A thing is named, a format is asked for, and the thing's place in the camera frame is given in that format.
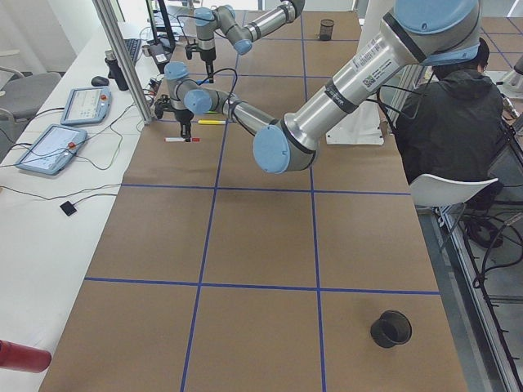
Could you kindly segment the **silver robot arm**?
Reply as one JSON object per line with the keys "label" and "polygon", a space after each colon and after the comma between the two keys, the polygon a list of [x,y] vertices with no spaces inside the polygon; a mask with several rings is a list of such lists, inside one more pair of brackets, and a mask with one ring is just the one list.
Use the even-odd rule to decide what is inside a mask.
{"label": "silver robot arm", "polygon": [[209,111],[225,115],[254,136],[253,156],[269,173],[313,164],[320,138],[406,65],[449,65],[476,56],[481,26],[479,1],[398,1],[377,35],[297,112],[277,119],[241,100],[192,80],[186,65],[164,68],[168,93],[154,104],[156,118],[171,112],[190,139],[190,122]]}
{"label": "silver robot arm", "polygon": [[236,52],[243,56],[257,40],[293,23],[301,15],[304,6],[304,1],[281,1],[276,8],[246,25],[236,21],[235,10],[229,5],[215,9],[198,8],[193,14],[196,39],[186,44],[186,58],[191,60],[194,53],[199,53],[201,61],[205,63],[207,76],[213,82],[213,63],[217,59],[216,32],[220,31]]}

